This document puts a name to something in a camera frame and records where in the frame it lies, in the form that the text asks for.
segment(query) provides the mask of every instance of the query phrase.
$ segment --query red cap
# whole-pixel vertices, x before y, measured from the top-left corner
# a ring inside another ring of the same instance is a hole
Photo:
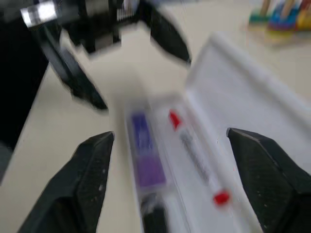
[[[228,202],[229,199],[230,199],[230,196],[226,191],[222,191],[218,193],[216,196],[214,196],[214,202],[217,205],[224,205]]]
[[[170,110],[169,117],[171,119],[174,130],[176,130],[178,128],[178,126],[182,124],[181,119],[179,118],[179,116],[177,115],[177,113],[173,109]]]

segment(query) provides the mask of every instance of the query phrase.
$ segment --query black object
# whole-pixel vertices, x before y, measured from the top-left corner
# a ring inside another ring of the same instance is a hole
[[[70,89],[71,94],[88,101],[99,110],[107,109],[102,97],[72,54],[68,49],[59,46],[57,41],[59,35],[53,36],[51,30],[45,25],[34,31],[34,35],[61,82]]]
[[[145,233],[168,233],[166,213],[158,195],[151,194],[141,203]]]
[[[22,18],[0,22],[0,35],[0,141],[14,150],[48,61]]]
[[[20,17],[19,10],[23,8],[25,23],[33,31],[61,82],[75,97],[105,110],[107,106],[95,86],[67,49],[59,45],[62,29],[68,31],[75,46],[82,45],[88,53],[93,53],[120,43],[120,28],[142,21],[150,28],[151,37],[165,51],[186,64],[191,63],[186,43],[155,6],[141,0],[137,9],[125,11],[122,3],[122,0],[30,0],[8,6],[2,18],[8,21]],[[55,13],[42,16],[40,9],[43,5]]]
[[[169,54],[191,64],[186,42],[177,29],[149,2],[140,1],[136,17],[150,28],[151,37]]]
[[[311,176],[268,137],[233,128],[228,129],[227,136],[262,230],[309,233]]]
[[[50,180],[19,233],[95,233],[106,192],[112,132],[89,138]]]

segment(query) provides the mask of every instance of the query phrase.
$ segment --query plastic box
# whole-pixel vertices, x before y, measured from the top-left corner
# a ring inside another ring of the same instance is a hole
[[[204,146],[230,202],[217,207],[212,194],[174,134],[168,112],[177,109]],[[135,171],[130,115],[144,111],[152,128],[167,182],[141,190]],[[308,173],[311,172],[310,107],[221,33],[203,47],[186,81],[185,95],[150,97],[127,104],[125,127],[137,210],[145,195],[163,198],[171,233],[262,232],[243,190],[227,128],[257,132],[277,141]]]

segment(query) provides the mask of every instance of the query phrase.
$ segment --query tabletop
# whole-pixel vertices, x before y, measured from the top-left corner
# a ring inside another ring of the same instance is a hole
[[[308,78],[310,45],[271,50],[241,31],[252,7],[233,1],[167,5],[187,38],[193,62],[213,31],[230,38],[276,74],[294,92],[311,99]],[[16,150],[0,187],[1,231],[15,233],[49,179],[70,159],[77,146],[89,137],[115,132],[104,206],[97,232],[137,233],[123,120],[126,100],[169,92],[182,92],[187,68],[165,55],[142,25],[122,31],[122,46],[109,48],[90,59],[73,49],[66,34],[63,43],[73,51],[81,67],[105,99],[109,112],[100,113],[73,101],[49,66]]]

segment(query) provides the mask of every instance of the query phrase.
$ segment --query wooden peg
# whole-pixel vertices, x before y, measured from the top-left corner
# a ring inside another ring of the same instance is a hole
[[[286,0],[283,10],[281,12],[281,19],[286,19],[289,16],[294,4],[295,0]]]
[[[261,10],[260,10],[260,15],[261,16],[266,16],[267,15],[270,3],[271,3],[271,0],[263,0],[262,7],[261,7]]]

